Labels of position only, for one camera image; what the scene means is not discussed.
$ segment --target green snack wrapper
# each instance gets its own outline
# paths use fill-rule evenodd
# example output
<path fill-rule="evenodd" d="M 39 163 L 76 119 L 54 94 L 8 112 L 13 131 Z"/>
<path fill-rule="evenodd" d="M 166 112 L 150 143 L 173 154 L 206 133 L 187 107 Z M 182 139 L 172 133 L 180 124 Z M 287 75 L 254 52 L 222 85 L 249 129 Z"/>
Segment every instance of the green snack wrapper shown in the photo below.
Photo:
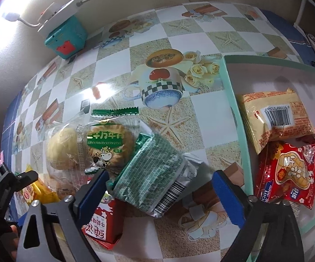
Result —
<path fill-rule="evenodd" d="M 132 160 L 107 187 L 119 200 L 161 217 L 195 178 L 197 167 L 168 140 L 148 129 L 149 135 L 139 135 Z"/>

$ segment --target screw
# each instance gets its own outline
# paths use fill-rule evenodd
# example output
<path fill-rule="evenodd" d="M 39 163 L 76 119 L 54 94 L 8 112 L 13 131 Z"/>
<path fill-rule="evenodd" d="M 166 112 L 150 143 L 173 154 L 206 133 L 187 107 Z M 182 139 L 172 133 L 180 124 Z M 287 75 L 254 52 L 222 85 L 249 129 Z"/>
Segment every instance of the screw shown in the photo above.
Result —
<path fill-rule="evenodd" d="M 31 202 L 31 205 L 32 205 L 33 207 L 36 207 L 39 203 L 40 203 L 39 200 L 34 200 L 33 202 Z"/>
<path fill-rule="evenodd" d="M 64 202 L 70 202 L 71 200 L 73 200 L 74 196 L 73 195 L 68 195 L 64 198 Z"/>
<path fill-rule="evenodd" d="M 248 200 L 251 202 L 251 203 L 255 203 L 258 201 L 258 198 L 255 196 L 255 195 L 250 195 L 248 196 Z"/>
<path fill-rule="evenodd" d="M 283 200 L 282 203 L 283 203 L 285 206 L 290 206 L 290 205 L 291 205 L 288 200 Z"/>

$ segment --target blue gripper pad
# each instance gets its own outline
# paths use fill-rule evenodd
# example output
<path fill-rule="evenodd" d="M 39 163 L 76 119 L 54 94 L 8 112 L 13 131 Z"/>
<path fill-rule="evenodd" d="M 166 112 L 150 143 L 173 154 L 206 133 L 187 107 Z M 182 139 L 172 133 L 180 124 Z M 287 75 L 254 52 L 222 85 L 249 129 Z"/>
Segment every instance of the blue gripper pad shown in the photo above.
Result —
<path fill-rule="evenodd" d="M 79 228 L 88 224 L 91 220 L 94 211 L 106 192 L 106 182 L 108 180 L 109 173 L 107 171 L 103 171 L 100 175 L 96 174 L 96 176 L 91 180 L 92 186 L 89 190 L 86 189 L 86 185 L 81 187 L 84 187 L 86 195 L 78 205 L 78 218 L 75 223 Z"/>
<path fill-rule="evenodd" d="M 233 190 L 217 171 L 213 173 L 212 186 L 227 212 L 231 223 L 242 228 L 246 220 L 244 207 Z"/>

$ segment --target open box lid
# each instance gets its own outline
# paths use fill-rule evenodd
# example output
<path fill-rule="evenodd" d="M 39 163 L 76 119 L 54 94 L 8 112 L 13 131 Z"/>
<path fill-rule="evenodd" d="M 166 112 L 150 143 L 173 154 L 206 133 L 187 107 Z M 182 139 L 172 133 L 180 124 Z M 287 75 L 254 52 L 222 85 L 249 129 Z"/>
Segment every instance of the open box lid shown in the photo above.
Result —
<path fill-rule="evenodd" d="M 244 169 L 244 191 L 253 194 L 258 156 L 247 141 L 235 95 L 292 88 L 299 95 L 315 127 L 315 68 L 273 57 L 228 55 L 222 60 L 220 76 L 236 124 Z M 315 202 L 312 210 L 303 205 L 300 207 L 297 221 L 302 235 L 315 226 Z"/>

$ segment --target yellow snack package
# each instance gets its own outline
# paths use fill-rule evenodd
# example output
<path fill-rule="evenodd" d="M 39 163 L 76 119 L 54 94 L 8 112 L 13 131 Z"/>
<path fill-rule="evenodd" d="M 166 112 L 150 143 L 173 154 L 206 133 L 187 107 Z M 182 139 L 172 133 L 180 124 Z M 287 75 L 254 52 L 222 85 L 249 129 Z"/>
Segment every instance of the yellow snack package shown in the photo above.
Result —
<path fill-rule="evenodd" d="M 299 96 L 291 89 L 237 95 L 247 137 L 257 154 L 269 141 L 315 134 Z"/>
<path fill-rule="evenodd" d="M 30 164 L 27 165 L 26 172 L 33 170 Z M 30 205 L 34 200 L 39 200 L 42 204 L 59 202 L 56 192 L 52 192 L 39 178 L 37 181 L 21 190 L 21 193 Z"/>

